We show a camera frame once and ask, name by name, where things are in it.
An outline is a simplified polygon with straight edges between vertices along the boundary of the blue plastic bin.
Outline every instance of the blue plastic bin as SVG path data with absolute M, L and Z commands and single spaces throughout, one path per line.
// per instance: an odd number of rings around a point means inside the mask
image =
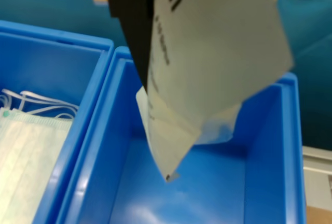
M 34 223 L 51 223 L 58 215 L 112 54 L 108 39 L 0 21 L 0 89 L 80 105 Z
M 195 146 L 165 183 L 150 154 L 126 48 L 115 51 L 57 223 L 306 223 L 297 80 L 241 109 L 234 139 Z

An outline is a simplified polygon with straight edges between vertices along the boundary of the surgical face mask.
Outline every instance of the surgical face mask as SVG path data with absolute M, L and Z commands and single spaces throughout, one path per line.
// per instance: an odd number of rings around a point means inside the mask
M 0 109 L 0 223 L 31 223 L 72 122 Z

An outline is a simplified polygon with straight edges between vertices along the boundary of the white elastic strap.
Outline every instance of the white elastic strap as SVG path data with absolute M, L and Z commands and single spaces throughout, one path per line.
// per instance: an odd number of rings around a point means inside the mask
M 34 99 L 29 99 L 29 98 L 25 98 L 17 93 L 14 93 L 8 89 L 3 89 L 2 90 L 3 93 L 7 94 L 8 96 L 13 96 L 15 98 L 18 98 L 22 101 L 28 101 L 28 102 L 32 102 L 32 103 L 37 103 L 37 104 L 44 104 L 44 105 L 59 105 L 60 103 L 59 102 L 51 102 L 51 101 L 38 101 L 38 100 L 34 100 Z
M 67 106 L 71 106 L 71 107 L 74 107 L 76 110 L 78 110 L 78 106 L 77 105 L 74 105 L 74 104 L 71 104 L 69 102 L 66 102 L 66 101 L 61 101 L 61 100 L 57 100 L 57 99 L 53 99 L 53 98 L 49 98 L 49 97 L 45 97 L 45 96 L 42 96 L 42 95 L 39 95 L 39 94 L 36 94 L 36 93 L 33 93 L 33 92 L 30 92 L 30 91 L 22 91 L 21 94 L 23 96 L 29 96 L 29 97 L 32 97 L 32 98 L 36 98 L 36 99 L 39 99 L 39 100 L 43 100 L 43 101 L 48 101 L 48 102 L 54 102 L 54 103 L 58 103 L 57 105 L 67 105 Z
M 24 100 L 21 100 L 19 111 L 23 111 L 24 103 L 25 103 L 25 95 L 23 95 Z
M 70 114 L 66 114 L 66 113 L 63 113 L 63 114 L 58 114 L 55 116 L 56 119 L 60 118 L 61 116 L 68 116 L 70 117 L 71 119 L 74 119 L 74 116 L 70 115 Z
M 2 102 L 2 104 L 4 104 L 4 108 L 6 108 L 6 102 L 3 98 L 0 98 L 0 102 Z
M 58 108 L 67 108 L 67 109 L 71 110 L 74 113 L 74 115 L 77 114 L 76 109 L 73 107 L 70 107 L 70 106 L 48 106 L 48 107 L 44 107 L 44 108 L 33 110 L 33 111 L 27 111 L 26 113 L 27 114 L 39 114 L 44 111 L 50 111 L 50 110 L 58 109 Z
M 8 107 L 8 98 L 5 95 L 0 95 L 1 102 L 4 103 L 4 108 Z

